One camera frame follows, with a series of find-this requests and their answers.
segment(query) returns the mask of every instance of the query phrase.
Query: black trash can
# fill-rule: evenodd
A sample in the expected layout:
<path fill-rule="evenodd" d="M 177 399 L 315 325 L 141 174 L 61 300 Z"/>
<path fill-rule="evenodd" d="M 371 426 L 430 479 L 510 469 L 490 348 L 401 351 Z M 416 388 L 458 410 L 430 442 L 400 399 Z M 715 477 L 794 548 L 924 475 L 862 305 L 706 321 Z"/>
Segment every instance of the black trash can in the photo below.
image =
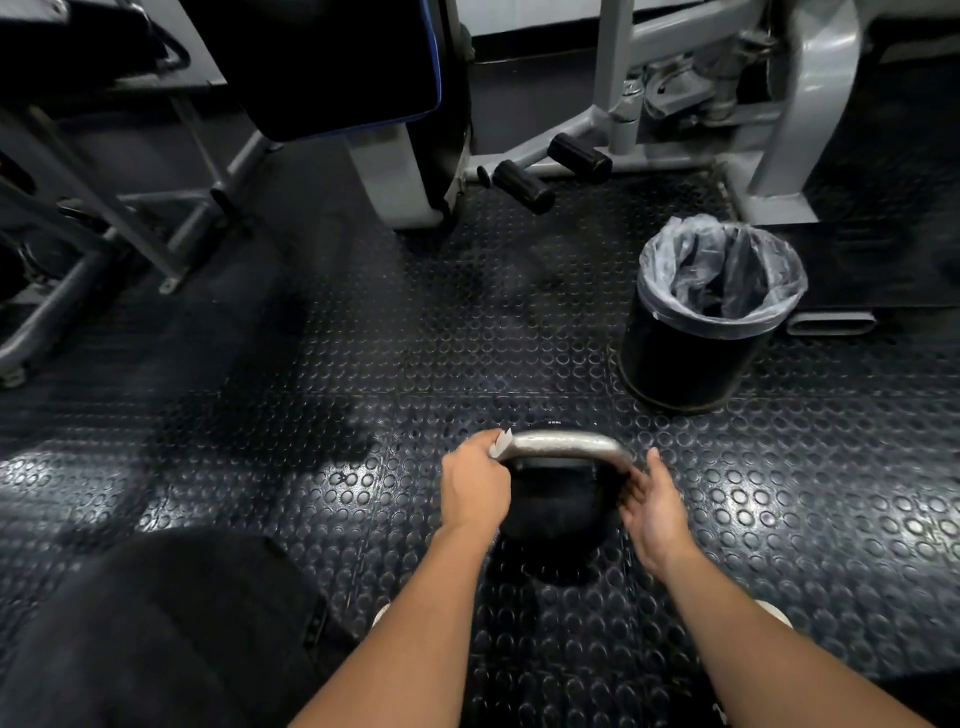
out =
<path fill-rule="evenodd" d="M 624 384 L 662 409 L 723 406 L 805 291 L 799 256 L 775 235 L 709 215 L 671 218 L 640 254 Z"/>

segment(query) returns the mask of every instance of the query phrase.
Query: clear plastic bag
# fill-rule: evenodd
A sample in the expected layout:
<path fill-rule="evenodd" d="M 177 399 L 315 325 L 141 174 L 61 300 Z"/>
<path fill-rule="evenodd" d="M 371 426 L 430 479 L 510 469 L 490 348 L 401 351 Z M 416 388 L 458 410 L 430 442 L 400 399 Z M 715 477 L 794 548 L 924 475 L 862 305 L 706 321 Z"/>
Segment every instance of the clear plastic bag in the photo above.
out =
<path fill-rule="evenodd" d="M 710 215 L 670 221 L 643 248 L 636 289 L 666 324 L 697 336 L 742 339 L 782 322 L 806 292 L 788 243 Z"/>

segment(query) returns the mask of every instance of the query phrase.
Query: silver metal handle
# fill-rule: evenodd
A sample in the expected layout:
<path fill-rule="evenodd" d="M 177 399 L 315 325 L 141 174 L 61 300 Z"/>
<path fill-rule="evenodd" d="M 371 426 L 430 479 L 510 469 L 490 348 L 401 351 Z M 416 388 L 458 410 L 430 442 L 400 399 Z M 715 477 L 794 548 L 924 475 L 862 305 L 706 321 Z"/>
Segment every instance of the silver metal handle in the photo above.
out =
<path fill-rule="evenodd" d="M 535 429 L 516 435 L 505 433 L 501 438 L 508 434 L 512 435 L 512 438 L 505 447 L 500 440 L 491 446 L 490 456 L 498 463 L 517 457 L 577 457 L 603 460 L 621 473 L 628 473 L 634 465 L 634 459 L 626 448 L 612 437 L 595 432 Z"/>

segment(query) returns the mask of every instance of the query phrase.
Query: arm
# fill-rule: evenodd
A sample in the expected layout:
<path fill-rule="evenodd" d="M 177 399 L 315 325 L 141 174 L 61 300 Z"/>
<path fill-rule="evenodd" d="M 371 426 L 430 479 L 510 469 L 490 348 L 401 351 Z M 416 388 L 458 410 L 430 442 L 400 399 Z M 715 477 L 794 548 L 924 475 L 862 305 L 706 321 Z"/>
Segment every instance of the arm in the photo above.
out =
<path fill-rule="evenodd" d="M 656 449 L 636 471 L 620 515 L 637 558 L 673 597 L 737 728 L 929 726 L 824 649 L 767 614 L 697 548 Z"/>
<path fill-rule="evenodd" d="M 383 619 L 294 718 L 291 728 L 460 722 L 473 595 L 487 548 L 510 506 L 510 473 L 480 432 L 444 457 L 443 524 Z"/>

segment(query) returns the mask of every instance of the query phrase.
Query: white wipe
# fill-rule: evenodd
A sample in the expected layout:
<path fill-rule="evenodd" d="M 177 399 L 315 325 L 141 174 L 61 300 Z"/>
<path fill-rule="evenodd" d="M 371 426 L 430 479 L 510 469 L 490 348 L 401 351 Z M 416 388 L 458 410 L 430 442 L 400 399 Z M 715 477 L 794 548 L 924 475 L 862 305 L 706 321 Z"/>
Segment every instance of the white wipe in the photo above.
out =
<path fill-rule="evenodd" d="M 512 427 L 506 432 L 501 432 L 500 436 L 496 438 L 496 442 L 490 446 L 490 457 L 496 460 L 496 458 L 502 455 L 503 451 L 507 449 L 513 441 L 514 430 Z"/>

